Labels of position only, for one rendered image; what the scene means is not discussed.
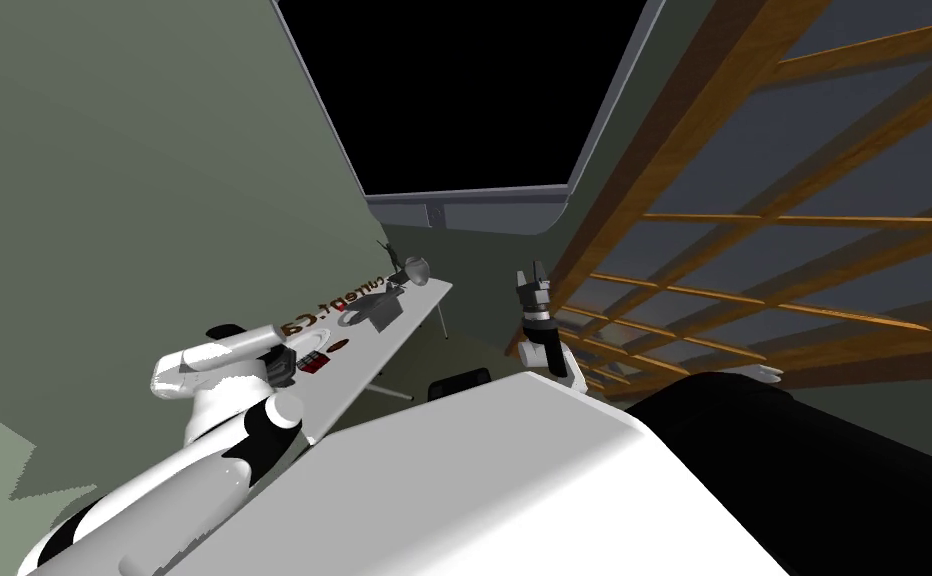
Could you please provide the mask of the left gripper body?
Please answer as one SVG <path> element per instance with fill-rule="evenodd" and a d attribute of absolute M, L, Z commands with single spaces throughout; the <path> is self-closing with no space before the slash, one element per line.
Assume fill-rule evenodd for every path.
<path fill-rule="evenodd" d="M 294 349 L 271 349 L 265 355 L 268 384 L 273 388 L 287 388 L 294 383 L 298 356 Z"/>

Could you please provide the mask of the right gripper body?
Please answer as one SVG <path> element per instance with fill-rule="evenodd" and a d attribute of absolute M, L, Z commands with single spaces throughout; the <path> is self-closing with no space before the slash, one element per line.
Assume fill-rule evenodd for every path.
<path fill-rule="evenodd" d="M 523 317 L 550 317 L 550 282 L 538 279 L 520 283 L 516 293 L 522 307 Z"/>

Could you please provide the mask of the white long table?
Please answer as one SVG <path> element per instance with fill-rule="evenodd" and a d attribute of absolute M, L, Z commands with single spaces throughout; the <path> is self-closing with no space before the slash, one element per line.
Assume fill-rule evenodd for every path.
<path fill-rule="evenodd" d="M 409 257 L 398 272 L 378 276 L 280 327 L 308 365 L 294 376 L 305 404 L 302 433 L 319 443 L 430 316 L 451 284 L 433 277 L 429 263 Z"/>

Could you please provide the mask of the brown wooden lattice window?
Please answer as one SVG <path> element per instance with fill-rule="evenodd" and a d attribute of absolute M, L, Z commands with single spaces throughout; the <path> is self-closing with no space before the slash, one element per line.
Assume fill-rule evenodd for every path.
<path fill-rule="evenodd" d="M 606 400 L 932 378 L 932 0 L 718 0 L 554 281 Z"/>

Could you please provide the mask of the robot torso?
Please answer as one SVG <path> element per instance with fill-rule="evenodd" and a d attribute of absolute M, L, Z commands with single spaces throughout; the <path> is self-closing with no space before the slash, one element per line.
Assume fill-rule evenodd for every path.
<path fill-rule="evenodd" d="M 519 373 L 329 435 L 166 576 L 787 576 L 636 418 Z"/>

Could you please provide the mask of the dark window with grey frame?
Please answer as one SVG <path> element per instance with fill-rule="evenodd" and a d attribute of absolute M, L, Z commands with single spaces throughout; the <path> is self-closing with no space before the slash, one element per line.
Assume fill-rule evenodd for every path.
<path fill-rule="evenodd" d="M 534 236 L 667 0 L 269 0 L 371 214 Z"/>

